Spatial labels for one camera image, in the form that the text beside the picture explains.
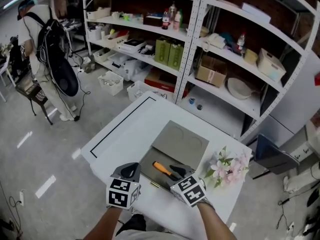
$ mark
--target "human arm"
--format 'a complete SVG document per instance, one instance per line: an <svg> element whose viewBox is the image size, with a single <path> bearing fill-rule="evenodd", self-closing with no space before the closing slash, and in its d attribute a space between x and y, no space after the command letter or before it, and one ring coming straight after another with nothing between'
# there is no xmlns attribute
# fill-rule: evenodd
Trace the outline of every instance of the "human arm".
<svg viewBox="0 0 320 240"><path fill-rule="evenodd" d="M31 54L31 53L33 52L33 50L34 50L34 46L33 46L33 44L32 44L31 39L25 41L25 42L24 42L24 45L25 45L24 55L25 55L26 57L29 57L30 54Z"/></svg>
<svg viewBox="0 0 320 240"><path fill-rule="evenodd" d="M122 209L109 207L97 225L83 240L111 240Z"/></svg>
<svg viewBox="0 0 320 240"><path fill-rule="evenodd" d="M198 202L196 206L200 211L208 240L237 240L210 205Z"/></svg>
<svg viewBox="0 0 320 240"><path fill-rule="evenodd" d="M24 45L24 54L29 57L34 50L33 41L27 28L28 19L22 18L19 20L19 35L18 45Z"/></svg>

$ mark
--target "backpack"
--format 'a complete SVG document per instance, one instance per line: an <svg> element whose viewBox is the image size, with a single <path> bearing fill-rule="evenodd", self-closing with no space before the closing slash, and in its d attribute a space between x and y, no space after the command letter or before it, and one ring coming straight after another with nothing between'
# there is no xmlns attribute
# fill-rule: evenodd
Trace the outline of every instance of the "backpack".
<svg viewBox="0 0 320 240"><path fill-rule="evenodd" d="M25 16L34 19L41 27L38 35L38 45L36 47L36 57L40 62L45 64L47 68L52 69L57 59L61 60L65 56L65 52L61 48L61 40L66 37L64 27L60 22L52 17L52 10L49 8L50 19L44 21L34 12L28 12Z"/></svg>
<svg viewBox="0 0 320 240"><path fill-rule="evenodd" d="M51 8L49 6L48 8L50 19L46 23L33 12L28 12L25 15L42 26L38 35L38 46L35 55L41 63L50 69L51 76L60 91L67 96L73 97L78 92L79 83L74 70L65 58L66 53L60 45L61 41L66 38L66 32L60 22L53 19Z"/></svg>

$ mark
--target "cardboard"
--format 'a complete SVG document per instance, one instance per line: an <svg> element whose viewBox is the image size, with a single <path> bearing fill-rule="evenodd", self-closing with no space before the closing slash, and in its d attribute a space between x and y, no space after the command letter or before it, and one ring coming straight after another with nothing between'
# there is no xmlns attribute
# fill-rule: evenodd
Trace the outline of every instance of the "cardboard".
<svg viewBox="0 0 320 240"><path fill-rule="evenodd" d="M221 87L227 76L227 64L219 59L204 55L201 59L196 79Z"/></svg>
<svg viewBox="0 0 320 240"><path fill-rule="evenodd" d="M207 139L170 120L152 146L181 164L196 170L208 144Z"/></svg>
<svg viewBox="0 0 320 240"><path fill-rule="evenodd" d="M144 82L149 86L174 93L177 77L157 67L153 67L144 79ZM185 97L187 94L188 90L185 88L183 97Z"/></svg>

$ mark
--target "white pants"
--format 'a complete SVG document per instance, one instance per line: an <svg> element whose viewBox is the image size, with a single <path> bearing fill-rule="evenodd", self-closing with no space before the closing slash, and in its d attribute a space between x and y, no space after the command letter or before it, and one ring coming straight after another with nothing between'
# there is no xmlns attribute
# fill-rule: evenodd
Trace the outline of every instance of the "white pants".
<svg viewBox="0 0 320 240"><path fill-rule="evenodd" d="M56 107L56 109L64 115L65 118L74 118L76 115L71 111L64 99L64 95L61 92L58 92L58 87L56 87L52 81L49 70L42 63L40 63L39 70L35 74L35 77L45 96Z"/></svg>
<svg viewBox="0 0 320 240"><path fill-rule="evenodd" d="M305 170L301 174L291 177L287 182L284 182L284 191L295 192L317 180L320 180L319 162L315 163L311 168Z"/></svg>

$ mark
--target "concrete floor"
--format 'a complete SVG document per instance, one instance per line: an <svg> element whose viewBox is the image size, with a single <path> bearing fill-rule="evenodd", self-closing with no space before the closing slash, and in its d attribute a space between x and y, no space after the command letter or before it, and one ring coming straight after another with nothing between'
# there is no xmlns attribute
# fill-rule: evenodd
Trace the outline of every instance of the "concrete floor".
<svg viewBox="0 0 320 240"><path fill-rule="evenodd" d="M59 113L50 118L50 126L40 107L34 105L34 116L29 101L12 86L0 89L7 103L0 100L0 180L7 197L19 199L24 190L25 207L18 207L24 240L75 240L82 239L106 211L105 185L96 178L87 161L73 153L82 148L105 125L131 102L127 87L116 96L101 90L97 78L105 72L98 69L90 74L81 73L82 88L91 91L86 96L81 119L62 122ZM82 105L81 92L73 98L78 108ZM47 102L48 113L53 110ZM19 147L27 133L32 135ZM52 175L56 182L37 198L35 192ZM295 223L294 236L298 233L309 210L306 200L310 192L292 199L284 206L287 222ZM285 240L286 226L281 221L279 200L288 197L283 193L282 176L269 174L257 180L249 175L228 220L236 224L234 234L239 240ZM0 193L0 215L7 220L12 216ZM130 215L121 216L126 221Z"/></svg>

